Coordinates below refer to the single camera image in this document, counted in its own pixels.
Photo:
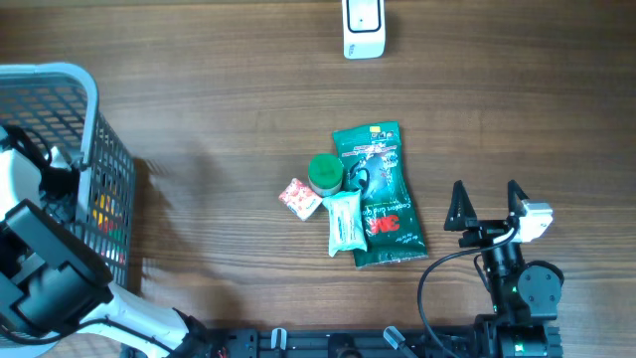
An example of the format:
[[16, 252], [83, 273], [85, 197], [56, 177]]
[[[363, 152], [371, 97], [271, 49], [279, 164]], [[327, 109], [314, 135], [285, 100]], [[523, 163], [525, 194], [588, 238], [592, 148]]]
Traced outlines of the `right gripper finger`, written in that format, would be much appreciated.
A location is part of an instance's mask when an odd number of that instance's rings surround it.
[[521, 216], [524, 212], [524, 201], [528, 199], [528, 195], [516, 180], [508, 182], [508, 210], [511, 216]]
[[461, 180], [453, 184], [450, 206], [443, 225], [449, 232], [463, 232], [476, 228], [478, 219]]

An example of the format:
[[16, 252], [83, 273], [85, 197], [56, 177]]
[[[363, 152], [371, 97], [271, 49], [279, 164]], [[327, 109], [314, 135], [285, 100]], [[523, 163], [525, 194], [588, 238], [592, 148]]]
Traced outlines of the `green 3M gloves package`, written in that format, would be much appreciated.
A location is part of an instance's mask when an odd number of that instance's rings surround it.
[[358, 269], [428, 256], [417, 209], [403, 173], [402, 140], [396, 121], [335, 131], [344, 166], [343, 188], [360, 193], [367, 247], [354, 250]]

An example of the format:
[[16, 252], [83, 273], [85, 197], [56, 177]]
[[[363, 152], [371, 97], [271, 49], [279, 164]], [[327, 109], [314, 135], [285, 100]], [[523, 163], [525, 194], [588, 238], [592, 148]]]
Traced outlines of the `mint green tissue pack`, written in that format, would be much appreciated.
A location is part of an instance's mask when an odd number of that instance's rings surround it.
[[368, 249], [365, 238], [361, 191], [341, 191], [322, 202], [329, 214], [328, 254], [334, 258], [338, 252]]

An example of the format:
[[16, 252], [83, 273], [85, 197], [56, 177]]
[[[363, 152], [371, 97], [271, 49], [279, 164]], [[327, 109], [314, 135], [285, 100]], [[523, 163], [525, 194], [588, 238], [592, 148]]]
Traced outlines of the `green lid jar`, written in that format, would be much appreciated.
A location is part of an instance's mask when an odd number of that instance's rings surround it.
[[308, 179], [312, 190], [321, 197], [340, 191], [344, 167], [340, 159], [330, 153], [315, 155], [308, 166]]

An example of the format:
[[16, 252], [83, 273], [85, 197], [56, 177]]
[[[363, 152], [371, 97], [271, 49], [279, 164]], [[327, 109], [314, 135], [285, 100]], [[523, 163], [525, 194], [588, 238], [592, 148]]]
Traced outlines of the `small red snack box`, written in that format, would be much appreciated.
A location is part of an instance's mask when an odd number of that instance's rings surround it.
[[309, 186], [297, 178], [291, 179], [278, 199], [302, 221], [309, 219], [323, 201]]

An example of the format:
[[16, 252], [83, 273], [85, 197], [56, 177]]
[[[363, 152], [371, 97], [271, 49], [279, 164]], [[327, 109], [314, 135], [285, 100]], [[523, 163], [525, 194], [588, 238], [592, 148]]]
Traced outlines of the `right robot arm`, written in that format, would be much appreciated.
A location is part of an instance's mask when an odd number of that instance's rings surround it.
[[557, 305], [564, 283], [562, 271], [545, 261], [526, 262], [522, 245], [539, 238], [553, 221], [553, 208], [530, 199], [519, 184], [508, 183], [509, 215], [504, 220], [480, 220], [462, 182], [453, 185], [444, 229], [460, 232], [462, 249], [478, 249], [482, 276], [493, 312], [475, 318], [465, 357], [561, 357]]

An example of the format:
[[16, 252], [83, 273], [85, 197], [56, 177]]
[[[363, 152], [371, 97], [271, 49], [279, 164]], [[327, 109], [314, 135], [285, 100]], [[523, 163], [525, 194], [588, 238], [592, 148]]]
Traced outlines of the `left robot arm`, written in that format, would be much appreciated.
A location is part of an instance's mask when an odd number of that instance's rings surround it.
[[74, 334], [118, 341], [147, 357], [209, 357], [205, 326], [116, 284], [102, 258], [40, 204], [46, 175], [71, 181], [28, 133], [1, 128], [1, 339], [51, 346]]

